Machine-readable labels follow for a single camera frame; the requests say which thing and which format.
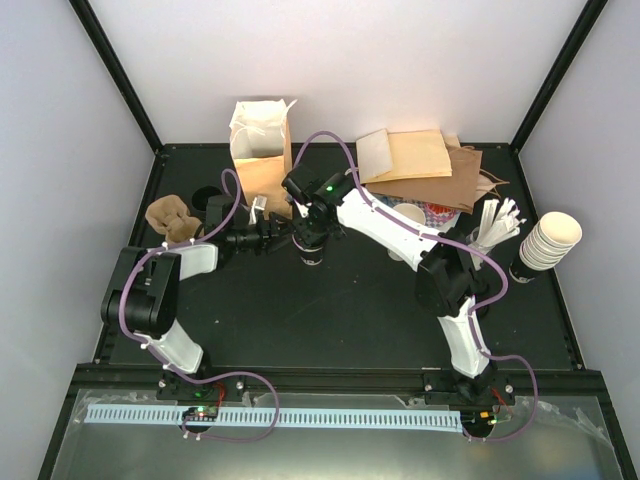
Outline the single white paper cup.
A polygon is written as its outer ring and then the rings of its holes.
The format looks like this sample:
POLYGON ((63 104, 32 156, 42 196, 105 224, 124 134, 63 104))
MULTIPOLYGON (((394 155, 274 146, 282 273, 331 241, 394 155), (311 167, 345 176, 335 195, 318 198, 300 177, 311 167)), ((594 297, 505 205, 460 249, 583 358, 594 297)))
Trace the single white paper cup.
POLYGON ((302 262, 307 266, 318 266, 322 263, 324 259, 324 248, 323 244, 319 245, 301 245, 297 244, 300 258, 302 262))

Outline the black printed paper cup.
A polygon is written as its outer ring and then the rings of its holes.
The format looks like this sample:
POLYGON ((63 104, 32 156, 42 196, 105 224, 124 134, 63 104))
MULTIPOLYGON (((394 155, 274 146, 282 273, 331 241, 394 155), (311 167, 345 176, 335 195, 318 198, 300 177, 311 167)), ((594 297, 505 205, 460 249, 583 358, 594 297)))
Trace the black printed paper cup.
POLYGON ((222 191, 212 185, 204 186, 197 189, 191 197, 191 211, 199 219, 203 220, 206 216, 206 208, 208 200, 211 197, 219 196, 222 191))

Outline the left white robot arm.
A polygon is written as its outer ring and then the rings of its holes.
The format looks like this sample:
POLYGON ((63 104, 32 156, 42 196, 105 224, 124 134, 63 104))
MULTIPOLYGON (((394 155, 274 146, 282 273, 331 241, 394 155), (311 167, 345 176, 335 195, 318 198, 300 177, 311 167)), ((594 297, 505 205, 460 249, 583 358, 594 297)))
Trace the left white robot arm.
POLYGON ((240 205, 229 196, 207 199, 205 222, 197 235, 214 232, 207 241, 194 237, 177 247, 121 250, 101 304, 101 319, 118 327, 139 347, 158 357, 166 370, 180 372, 179 386, 193 399, 214 388, 213 372, 204 368, 204 349, 192 340, 177 318, 179 284, 209 274, 241 251, 271 253, 291 241, 292 221, 255 207, 249 223, 234 221, 240 205))

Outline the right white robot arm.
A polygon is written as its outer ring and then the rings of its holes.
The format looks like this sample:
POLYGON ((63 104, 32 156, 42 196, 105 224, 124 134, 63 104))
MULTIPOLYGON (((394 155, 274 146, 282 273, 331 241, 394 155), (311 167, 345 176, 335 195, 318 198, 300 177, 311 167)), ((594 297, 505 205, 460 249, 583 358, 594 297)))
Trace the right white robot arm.
POLYGON ((323 181, 303 165, 293 168, 281 183, 298 210, 292 240, 301 260, 318 265, 331 235, 355 230, 405 262, 416 273, 418 303, 435 316, 451 354, 457 396, 476 403, 491 390, 489 351, 479 331, 476 306, 477 276, 459 237, 437 234, 384 205, 356 187, 353 178, 337 173, 323 181))

